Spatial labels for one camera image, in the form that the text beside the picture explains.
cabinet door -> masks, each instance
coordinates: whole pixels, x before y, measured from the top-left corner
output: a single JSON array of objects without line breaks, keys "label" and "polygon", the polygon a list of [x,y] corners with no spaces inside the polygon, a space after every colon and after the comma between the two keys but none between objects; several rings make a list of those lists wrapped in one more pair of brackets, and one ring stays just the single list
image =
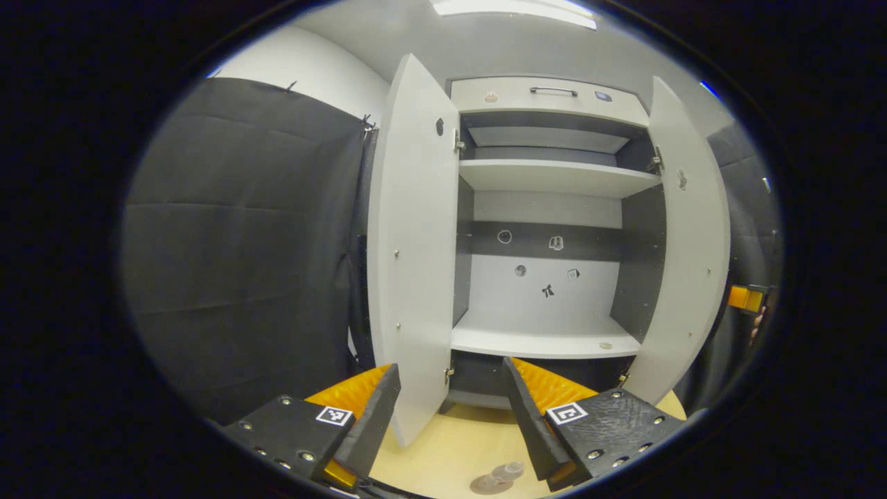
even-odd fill
[{"label": "cabinet door", "polygon": [[653,320],[624,387],[656,404],[690,367],[718,315],[730,222],[724,181],[708,142],[656,76],[649,133],[664,166],[665,262]]},{"label": "cabinet door", "polygon": [[459,112],[435,78],[404,56],[376,146],[367,227],[373,350],[377,365],[399,366],[391,427],[401,446],[416,438],[448,390],[458,129]]}]

sticker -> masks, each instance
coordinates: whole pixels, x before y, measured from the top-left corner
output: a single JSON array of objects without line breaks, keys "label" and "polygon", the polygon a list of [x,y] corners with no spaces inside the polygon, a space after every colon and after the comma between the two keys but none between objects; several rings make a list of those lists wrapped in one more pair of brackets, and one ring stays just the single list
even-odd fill
[{"label": "sticker", "polygon": [[584,409],[579,407],[579,404],[573,402],[571,404],[567,404],[566,406],[548,409],[548,415],[552,417],[555,424],[560,426],[561,424],[569,423],[570,421],[576,421],[577,419],[586,417],[588,416],[588,413],[585,412]]},{"label": "sticker", "polygon": [[563,250],[563,238],[559,235],[555,235],[548,240],[548,247],[555,251]]},{"label": "sticker", "polygon": [[321,423],[335,424],[336,426],[344,426],[345,423],[351,417],[351,411],[339,408],[331,408],[326,406],[324,410],[320,411],[317,419]]}]

cabinet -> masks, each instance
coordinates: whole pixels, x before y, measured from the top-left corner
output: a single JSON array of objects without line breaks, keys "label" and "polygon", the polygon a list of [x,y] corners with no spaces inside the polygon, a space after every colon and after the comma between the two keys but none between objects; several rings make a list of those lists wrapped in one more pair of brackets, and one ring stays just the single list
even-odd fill
[{"label": "cabinet", "polygon": [[729,249],[723,183],[683,104],[657,77],[649,114],[591,83],[449,86],[404,56],[373,162],[370,325],[377,363],[400,365],[398,442],[447,398],[460,355],[630,363],[625,389],[657,403],[715,320]]}]

wall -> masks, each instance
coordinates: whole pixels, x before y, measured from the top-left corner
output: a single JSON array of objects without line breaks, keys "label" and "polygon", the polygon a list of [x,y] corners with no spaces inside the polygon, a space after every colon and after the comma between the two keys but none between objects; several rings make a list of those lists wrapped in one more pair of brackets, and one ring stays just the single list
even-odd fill
[{"label": "wall", "polygon": [[304,29],[284,26],[221,66],[218,76],[245,78],[286,88],[381,123],[389,83],[339,45]]},{"label": "wall", "polygon": [[599,17],[597,23],[592,31],[532,16],[442,18],[428,0],[345,0],[294,22],[354,53],[389,81],[411,52],[442,87],[460,76],[552,75],[633,91],[649,109],[658,75],[687,104],[703,136],[733,120],[698,77],[613,20]]}]

metal handle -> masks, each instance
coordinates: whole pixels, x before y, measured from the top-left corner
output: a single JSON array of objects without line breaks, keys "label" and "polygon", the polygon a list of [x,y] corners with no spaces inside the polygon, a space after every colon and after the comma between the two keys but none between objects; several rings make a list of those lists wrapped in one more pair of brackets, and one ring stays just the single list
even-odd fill
[{"label": "metal handle", "polygon": [[530,87],[530,93],[536,93],[537,90],[556,90],[556,91],[568,91],[572,94],[573,97],[579,97],[579,92],[570,89],[559,89],[557,87]]}]

